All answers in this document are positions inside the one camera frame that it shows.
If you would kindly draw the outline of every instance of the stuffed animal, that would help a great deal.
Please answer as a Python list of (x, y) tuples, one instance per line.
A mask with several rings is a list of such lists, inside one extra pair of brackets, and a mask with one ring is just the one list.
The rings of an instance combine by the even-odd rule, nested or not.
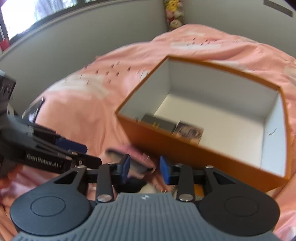
[(179, 20), (182, 24), (185, 23), (185, 21), (184, 21), (184, 17), (183, 17), (183, 16), (178, 17), (177, 20)]
[(174, 18), (174, 13), (171, 12), (171, 11), (168, 11), (168, 10), (166, 10), (166, 17), (168, 19), (168, 22), (171, 22), (171, 21), (173, 21), (175, 19)]
[(178, 17), (183, 16), (183, 12), (177, 10), (174, 12), (174, 18), (177, 19)]
[(176, 29), (176, 28), (179, 28), (179, 27), (181, 27), (182, 25), (183, 25), (183, 24), (181, 23), (180, 20), (178, 20), (178, 19), (174, 19), (173, 21), (171, 21), (171, 22), (169, 23), (170, 31), (172, 31), (172, 30), (174, 30), (174, 29)]
[(178, 10), (178, 0), (170, 0), (167, 4), (166, 4), (166, 10), (171, 11), (171, 12), (175, 12)]

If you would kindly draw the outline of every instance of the gray textured grip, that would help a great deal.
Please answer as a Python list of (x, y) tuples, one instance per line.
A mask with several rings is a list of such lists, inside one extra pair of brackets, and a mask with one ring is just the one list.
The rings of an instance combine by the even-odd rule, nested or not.
[(253, 237), (226, 234), (208, 224), (192, 203), (170, 193), (121, 193), (112, 203), (96, 205), (80, 227), (54, 237), (19, 233), (13, 241), (279, 241), (272, 232)]

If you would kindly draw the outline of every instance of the bed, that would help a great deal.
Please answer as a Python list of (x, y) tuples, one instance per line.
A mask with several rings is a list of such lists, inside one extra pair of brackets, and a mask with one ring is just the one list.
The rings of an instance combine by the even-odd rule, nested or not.
[[(295, 172), (296, 59), (269, 45), (203, 25), (187, 24), (157, 36), (151, 42), (127, 45), (97, 57), (93, 63), (56, 82), (37, 98), (45, 97), (46, 101), (36, 123), (85, 144), (88, 154), (94, 156), (102, 156), (110, 147), (128, 145), (114, 111), (169, 54), (231, 66), (281, 86), (288, 107), (292, 172)], [(15, 198), (53, 176), (27, 166), (10, 174), (10, 185), (0, 190), (0, 234), (4, 240), (10, 240), (17, 233), (9, 218), (9, 207)], [(295, 179), (293, 176), (287, 185), (269, 193), (281, 209), (274, 233), (283, 241), (290, 241), (296, 235)], [(93, 190), (89, 190), (88, 197), (94, 198)]]

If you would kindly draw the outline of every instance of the logo emblem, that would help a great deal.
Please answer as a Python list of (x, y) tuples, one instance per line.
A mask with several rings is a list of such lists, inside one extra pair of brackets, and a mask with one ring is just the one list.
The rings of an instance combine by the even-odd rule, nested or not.
[(149, 199), (150, 197), (147, 195), (147, 194), (145, 194), (145, 195), (143, 195), (143, 196), (141, 196), (141, 198), (143, 199), (143, 200), (147, 200), (147, 199)]

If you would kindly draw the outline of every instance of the yellow plush toy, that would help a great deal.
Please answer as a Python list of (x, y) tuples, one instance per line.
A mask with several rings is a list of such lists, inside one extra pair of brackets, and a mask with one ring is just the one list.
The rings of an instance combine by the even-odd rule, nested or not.
[(178, 10), (178, 0), (170, 0), (169, 2), (167, 2), (166, 4), (166, 10), (171, 11), (171, 12), (175, 12)]

